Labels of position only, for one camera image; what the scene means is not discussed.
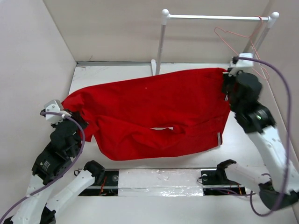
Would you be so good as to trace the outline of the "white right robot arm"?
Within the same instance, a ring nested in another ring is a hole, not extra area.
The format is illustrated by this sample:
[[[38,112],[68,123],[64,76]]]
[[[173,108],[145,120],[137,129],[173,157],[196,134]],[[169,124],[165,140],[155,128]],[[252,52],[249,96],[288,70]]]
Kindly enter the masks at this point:
[[[223,73],[222,92],[226,94],[235,120],[254,143],[269,171],[262,176],[229,159],[217,165],[217,181],[237,182],[259,195],[271,211],[287,208],[299,200],[299,173],[289,160],[270,110],[258,102],[262,84],[251,74]]]

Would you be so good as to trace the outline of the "red trousers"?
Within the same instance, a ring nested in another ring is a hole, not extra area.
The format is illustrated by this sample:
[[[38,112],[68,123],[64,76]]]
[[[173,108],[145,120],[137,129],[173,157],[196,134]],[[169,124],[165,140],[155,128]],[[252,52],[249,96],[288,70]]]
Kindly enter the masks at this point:
[[[114,161],[178,157],[218,147],[230,108],[224,69],[182,70],[88,86],[64,108],[87,122],[87,141]]]

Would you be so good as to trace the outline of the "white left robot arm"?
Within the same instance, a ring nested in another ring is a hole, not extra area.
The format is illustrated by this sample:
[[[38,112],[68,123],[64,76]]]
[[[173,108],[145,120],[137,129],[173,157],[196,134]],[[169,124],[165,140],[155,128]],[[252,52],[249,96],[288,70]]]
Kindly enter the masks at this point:
[[[87,187],[104,181],[105,168],[89,161],[75,179],[53,198],[50,197],[58,180],[74,165],[85,145],[84,129],[87,122],[79,112],[48,112],[58,122],[51,124],[54,131],[50,142],[38,155],[32,167],[32,176],[26,195],[1,217],[2,224],[54,224],[62,211]]]

